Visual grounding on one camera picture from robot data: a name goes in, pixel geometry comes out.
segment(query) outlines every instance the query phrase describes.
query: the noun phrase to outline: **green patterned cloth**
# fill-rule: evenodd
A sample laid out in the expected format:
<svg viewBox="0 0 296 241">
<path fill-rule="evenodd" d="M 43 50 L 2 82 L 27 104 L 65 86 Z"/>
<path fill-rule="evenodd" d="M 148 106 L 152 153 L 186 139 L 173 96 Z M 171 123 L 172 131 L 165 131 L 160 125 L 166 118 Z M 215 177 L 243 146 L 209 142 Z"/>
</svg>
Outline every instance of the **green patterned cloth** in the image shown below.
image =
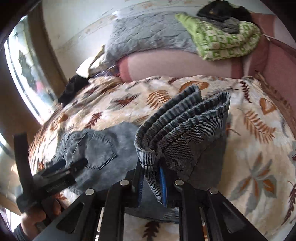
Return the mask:
<svg viewBox="0 0 296 241">
<path fill-rule="evenodd" d="M 260 29 L 253 23 L 240 21 L 238 34 L 227 34 L 213 24 L 184 13 L 176 18 L 191 34 L 203 60 L 240 57 L 253 51 L 261 37 Z"/>
</svg>

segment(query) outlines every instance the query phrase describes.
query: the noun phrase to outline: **leaf pattern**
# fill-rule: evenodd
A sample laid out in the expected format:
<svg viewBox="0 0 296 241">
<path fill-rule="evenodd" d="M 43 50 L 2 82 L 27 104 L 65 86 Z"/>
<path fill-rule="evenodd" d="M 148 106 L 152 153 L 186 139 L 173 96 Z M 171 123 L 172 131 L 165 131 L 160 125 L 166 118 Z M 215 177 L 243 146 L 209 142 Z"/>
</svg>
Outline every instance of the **leaf pattern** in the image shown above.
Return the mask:
<svg viewBox="0 0 296 241">
<path fill-rule="evenodd" d="M 169 85 L 172 85 L 176 80 L 179 80 L 180 78 L 171 78 L 167 83 Z"/>
<path fill-rule="evenodd" d="M 122 84 L 123 83 L 121 81 L 113 81 L 100 91 L 100 95 L 101 94 L 110 94 L 110 93 L 116 91 L 118 89 L 118 86 L 120 86 Z"/>
<path fill-rule="evenodd" d="M 226 128 L 225 128 L 225 132 L 226 132 L 226 136 L 229 136 L 229 132 L 233 131 L 234 133 L 236 133 L 237 135 L 241 136 L 240 133 L 238 133 L 237 131 L 235 131 L 234 129 L 231 129 L 231 120 L 232 120 L 232 115 L 231 113 L 228 114 L 228 118 L 226 121 Z"/>
<path fill-rule="evenodd" d="M 222 77 L 215 77 L 216 80 L 220 80 L 220 81 L 227 81 L 226 78 L 222 78 Z"/>
<path fill-rule="evenodd" d="M 159 222 L 150 221 L 146 223 L 145 227 L 146 229 L 142 237 L 147 237 L 147 241 L 153 241 L 153 237 L 156 237 L 156 233 L 158 233 L 158 229 L 160 228 Z"/>
<path fill-rule="evenodd" d="M 152 92 L 147 98 L 147 105 L 152 109 L 161 107 L 171 98 L 170 94 L 166 90 L 159 90 Z"/>
<path fill-rule="evenodd" d="M 276 127 L 268 127 L 264 122 L 258 118 L 258 115 L 254 111 L 247 111 L 244 117 L 244 124 L 247 127 L 247 130 L 250 129 L 250 133 L 255 136 L 256 140 L 259 140 L 260 143 L 269 143 L 273 141 L 274 131 Z"/>
<path fill-rule="evenodd" d="M 230 93 L 230 91 L 233 91 L 233 90 L 237 90 L 237 89 L 234 89 L 232 86 L 227 86 L 225 88 L 219 88 L 219 89 L 215 89 L 215 90 L 212 90 L 212 91 L 209 91 L 207 92 L 204 96 L 203 96 L 203 99 L 208 99 L 220 92 L 223 92 L 223 91 L 228 91 Z"/>
<path fill-rule="evenodd" d="M 135 81 L 134 84 L 128 86 L 126 88 L 126 90 L 129 90 L 130 88 L 133 88 L 134 86 L 136 86 L 137 84 L 140 84 L 140 83 L 148 83 L 150 82 L 151 80 L 159 80 L 161 77 L 159 76 L 153 76 L 153 77 L 149 77 L 149 78 L 146 78 L 144 80 L 140 80 L 140 81 Z"/>
<path fill-rule="evenodd" d="M 293 150 L 288 154 L 290 162 L 296 167 L 296 142 L 292 143 Z"/>
<path fill-rule="evenodd" d="M 110 102 L 110 106 L 107 110 L 120 110 L 121 108 L 127 106 L 131 103 L 134 99 L 136 99 L 140 94 L 127 94 L 119 99 L 113 99 Z"/>
<path fill-rule="evenodd" d="M 266 197 L 276 198 L 277 181 L 273 175 L 267 176 L 270 172 L 272 160 L 269 160 L 267 164 L 260 169 L 263 163 L 262 160 L 262 153 L 259 153 L 252 169 L 250 169 L 251 175 L 238 183 L 229 198 L 229 201 L 237 200 L 246 193 L 247 188 L 252 183 L 252 192 L 247 201 L 245 216 L 255 210 L 260 201 L 262 191 Z"/>
<path fill-rule="evenodd" d="M 289 136 L 287 135 L 287 132 L 286 132 L 286 120 L 282 115 L 281 115 L 281 130 L 282 130 L 283 134 L 285 135 L 285 137 L 289 138 Z"/>
<path fill-rule="evenodd" d="M 207 80 L 208 81 L 216 81 L 217 79 L 215 77 L 210 76 Z"/>
<path fill-rule="evenodd" d="M 45 165 L 44 165 L 44 161 L 43 160 L 40 160 L 38 162 L 38 168 L 37 170 L 40 172 L 41 170 L 43 170 L 45 168 Z"/>
<path fill-rule="evenodd" d="M 251 100 L 250 100 L 250 97 L 249 97 L 249 93 L 250 93 L 250 88 L 249 86 L 243 81 L 241 80 L 240 81 L 240 84 L 242 86 L 242 91 L 244 93 L 244 98 L 249 102 L 249 103 L 252 103 Z"/>
<path fill-rule="evenodd" d="M 85 102 L 80 102 L 80 103 L 77 103 L 77 104 L 75 105 L 75 108 L 79 108 L 79 109 L 81 109 L 81 108 L 84 107 L 85 105 L 87 105 L 87 103 L 85 103 Z"/>
<path fill-rule="evenodd" d="M 293 221 L 296 219 L 296 217 L 294 217 L 290 222 L 289 222 L 289 224 L 292 224 L 293 223 Z"/>
<path fill-rule="evenodd" d="M 90 90 L 86 91 L 86 92 L 84 93 L 84 97 L 89 97 L 89 96 L 90 96 L 93 92 L 95 92 L 98 88 L 99 88 L 99 86 L 97 85 L 97 86 L 91 88 Z"/>
<path fill-rule="evenodd" d="M 196 80 L 189 81 L 189 82 L 186 82 L 185 84 L 183 84 L 180 87 L 179 93 L 181 93 L 183 90 L 185 90 L 188 86 L 191 86 L 191 85 L 197 85 L 200 90 L 203 90 L 203 89 L 205 89 L 205 88 L 207 88 L 209 86 L 209 83 L 208 82 L 199 82 L 199 81 L 196 81 Z"/>
<path fill-rule="evenodd" d="M 277 110 L 277 107 L 275 106 L 275 104 L 265 98 L 261 98 L 259 101 L 259 104 L 261 106 L 263 115 L 266 115 L 268 113 L 271 113 Z"/>
<path fill-rule="evenodd" d="M 60 116 L 51 123 L 50 130 L 51 131 L 57 130 L 58 125 L 64 121 L 66 121 L 68 118 L 69 118 L 69 116 L 67 114 L 65 114 L 64 112 L 61 113 Z"/>
<path fill-rule="evenodd" d="M 294 205 L 296 203 L 296 183 L 293 184 L 291 183 L 293 188 L 290 192 L 290 195 L 289 195 L 289 208 L 288 208 L 288 212 L 284 218 L 284 221 L 282 223 L 282 225 L 288 221 L 289 217 L 291 216 L 292 212 L 294 211 Z"/>
<path fill-rule="evenodd" d="M 135 119 L 135 120 L 133 121 L 133 124 L 139 126 L 139 125 L 143 124 L 143 122 L 144 122 L 145 120 L 147 120 L 148 117 L 149 117 L 149 115 L 141 116 L 141 117 Z"/>
<path fill-rule="evenodd" d="M 85 129 L 91 129 L 92 126 L 96 124 L 96 122 L 101 118 L 103 112 L 98 112 L 93 114 L 90 121 L 85 125 Z"/>
</svg>

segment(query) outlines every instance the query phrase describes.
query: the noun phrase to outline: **folded jeans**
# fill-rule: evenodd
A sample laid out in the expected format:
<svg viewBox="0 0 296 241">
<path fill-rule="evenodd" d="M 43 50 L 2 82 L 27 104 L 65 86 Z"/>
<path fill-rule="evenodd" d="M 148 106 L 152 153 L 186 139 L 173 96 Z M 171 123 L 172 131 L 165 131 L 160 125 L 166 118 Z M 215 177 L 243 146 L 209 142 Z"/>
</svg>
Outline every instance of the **folded jeans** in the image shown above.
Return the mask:
<svg viewBox="0 0 296 241">
<path fill-rule="evenodd" d="M 218 184 L 229 104 L 228 92 L 220 92 L 203 101 L 198 86 L 192 85 L 165 103 L 140 126 L 135 147 L 144 175 L 158 202 L 162 203 L 159 181 L 161 157 L 169 169 L 176 171 L 180 179 L 195 188 L 207 189 L 213 183 Z M 192 176 L 200 173 L 195 167 L 208 172 L 206 180 Z"/>
</svg>

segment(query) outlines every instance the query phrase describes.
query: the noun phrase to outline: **jeans back pocket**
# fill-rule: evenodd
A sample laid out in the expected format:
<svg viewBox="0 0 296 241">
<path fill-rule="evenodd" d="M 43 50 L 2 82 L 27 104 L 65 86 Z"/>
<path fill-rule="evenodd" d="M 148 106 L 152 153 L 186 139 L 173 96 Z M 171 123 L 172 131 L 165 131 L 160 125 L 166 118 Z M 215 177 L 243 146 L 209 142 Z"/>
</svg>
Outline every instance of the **jeans back pocket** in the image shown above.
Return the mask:
<svg viewBox="0 0 296 241">
<path fill-rule="evenodd" d="M 83 130 L 70 135 L 64 154 L 67 163 L 85 157 L 88 161 L 86 169 L 100 170 L 117 156 L 112 141 L 101 132 Z"/>
</svg>

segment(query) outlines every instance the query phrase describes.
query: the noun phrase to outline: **gray cloth pile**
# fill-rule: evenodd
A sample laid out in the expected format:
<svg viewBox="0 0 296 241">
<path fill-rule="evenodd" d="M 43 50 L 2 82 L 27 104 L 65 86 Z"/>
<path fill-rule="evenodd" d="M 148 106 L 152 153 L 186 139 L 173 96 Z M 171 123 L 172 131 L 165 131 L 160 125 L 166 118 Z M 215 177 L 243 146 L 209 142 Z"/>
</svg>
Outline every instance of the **gray cloth pile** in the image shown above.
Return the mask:
<svg viewBox="0 0 296 241">
<path fill-rule="evenodd" d="M 229 19 L 226 19 L 224 21 L 216 21 L 209 18 L 202 18 L 198 17 L 201 21 L 207 21 L 213 25 L 215 25 L 218 29 L 221 29 L 225 33 L 228 34 L 238 34 L 239 33 L 239 20 L 236 18 L 230 17 Z"/>
<path fill-rule="evenodd" d="M 111 67 L 127 54 L 156 48 L 197 53 L 190 34 L 175 18 L 177 13 L 148 13 L 115 20 L 103 64 Z"/>
<path fill-rule="evenodd" d="M 196 85 L 165 103 L 136 134 L 135 147 L 144 175 L 162 202 L 159 160 L 193 187 L 207 190 L 221 178 L 230 95 L 202 100 Z"/>
</svg>

